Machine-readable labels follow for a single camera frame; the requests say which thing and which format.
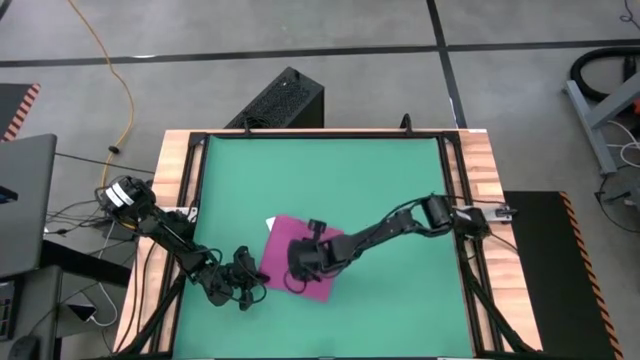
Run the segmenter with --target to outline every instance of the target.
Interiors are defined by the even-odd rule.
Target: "green mat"
[[[210,139],[195,241],[226,263],[259,263],[267,218],[315,218],[353,233],[407,200],[445,191],[433,139]],[[414,215],[422,215],[414,210]],[[260,297],[256,289],[256,298]],[[187,285],[174,358],[471,357],[452,235],[408,235],[367,251],[327,303],[270,290],[241,312]]]

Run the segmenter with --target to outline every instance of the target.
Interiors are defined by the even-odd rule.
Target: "magenta towel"
[[[325,240],[341,234],[341,230],[327,227],[320,239]],[[312,236],[313,232],[307,227],[307,222],[287,215],[276,216],[276,220],[271,228],[271,233],[269,234],[269,239],[267,240],[267,245],[264,249],[262,262],[260,263],[260,272],[271,277],[271,280],[265,284],[266,286],[289,292],[284,285],[284,274],[289,268],[287,263],[287,248],[289,247],[289,243],[293,239],[310,239]],[[323,279],[321,282],[311,281],[307,283],[307,288],[302,294],[296,295],[327,302],[329,300],[332,283],[333,279]],[[294,280],[289,274],[287,274],[287,284],[294,290],[304,287],[303,282]]]

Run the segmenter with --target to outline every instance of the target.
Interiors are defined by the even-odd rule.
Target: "orange warning stripe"
[[[584,261],[584,268],[587,271],[587,276],[589,277],[589,281],[591,282],[591,289],[593,290],[593,295],[596,298],[596,303],[600,308],[600,316],[602,317],[602,321],[604,322],[604,328],[609,334],[609,342],[611,343],[611,347],[613,348],[616,360],[624,360],[622,349],[620,348],[620,343],[618,342],[618,337],[616,336],[616,331],[613,328],[613,323],[611,322],[611,317],[609,316],[609,311],[607,310],[607,305],[604,302],[602,291],[600,290],[600,286],[598,285],[598,279],[596,278],[596,274],[593,271],[593,265],[591,264],[591,259],[589,258],[587,247],[584,244],[582,234],[580,233],[580,229],[578,227],[578,220],[576,219],[575,211],[573,211],[571,200],[569,200],[569,196],[565,192],[560,192],[560,196],[564,200],[564,205],[567,209],[567,214],[569,215],[569,221],[571,222],[571,226],[573,226],[573,233],[576,238],[576,243],[578,245],[578,248],[580,248],[580,256],[582,256],[582,260]]]
[[[33,84],[31,85],[29,90],[27,90],[27,93],[24,95],[20,106],[18,106],[16,115],[13,117],[11,123],[9,124],[9,128],[4,133],[2,138],[0,138],[0,142],[11,141],[14,140],[16,136],[18,136],[18,131],[20,131],[22,124],[24,124],[24,120],[27,118],[27,113],[29,113],[31,106],[33,106],[33,102],[36,101],[36,96],[38,96],[39,92],[39,84]]]

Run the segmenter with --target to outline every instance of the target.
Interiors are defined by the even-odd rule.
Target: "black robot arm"
[[[266,291],[264,283],[269,277],[256,270],[246,246],[236,250],[231,263],[222,265],[212,252],[221,257],[219,250],[193,242],[195,223],[187,215],[165,212],[155,205],[156,197],[148,183],[126,176],[102,190],[96,192],[101,208],[123,227],[149,237],[173,255],[187,278],[203,287],[213,305],[236,300],[240,310],[247,310],[264,299],[254,300],[251,290],[260,286]],[[240,289],[239,298],[233,296],[234,289]]]
[[[412,210],[420,206],[429,227],[417,221]],[[299,281],[321,281],[324,275],[343,270],[364,251],[400,235],[417,233],[436,237],[456,230],[470,237],[489,234],[489,225],[478,208],[454,209],[446,196],[430,195],[394,209],[382,221],[355,233],[320,241],[324,223],[312,220],[312,239],[296,239],[288,248],[289,273]]]

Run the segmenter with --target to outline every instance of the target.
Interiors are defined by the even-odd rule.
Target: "gray floor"
[[[435,44],[422,0],[78,0],[78,5],[112,56]],[[437,5],[449,44],[640,35],[619,22],[621,1],[438,0]],[[640,6],[634,7],[640,14]],[[0,33],[0,60],[100,56],[64,0],[14,1]],[[640,238],[600,212],[593,197],[598,167],[560,92],[573,60],[588,50],[463,52],[452,53],[451,62],[468,126],[489,129],[504,188],[564,190],[571,196],[625,356],[636,359]],[[166,129],[226,125],[286,66],[326,86],[327,127],[395,127],[405,112],[416,126],[454,127],[437,53],[119,65],[135,97],[136,125],[118,163],[153,170]],[[620,82],[620,63],[602,62],[585,73],[610,91]],[[61,152],[103,159],[126,125],[126,98],[104,66],[2,68],[0,82],[42,85],[20,136],[53,132]],[[611,140],[627,142],[615,129]],[[90,199],[101,171],[98,165],[56,159],[50,209]],[[621,177],[637,174],[624,172]],[[628,209],[609,210],[625,225],[639,226]],[[56,240],[87,252],[102,245],[91,230]],[[122,260],[132,251],[117,249],[107,258]],[[108,290],[121,304],[123,291]],[[108,321],[111,310],[104,300],[99,305],[98,318]],[[67,338],[63,345],[64,359],[106,353],[96,331]]]

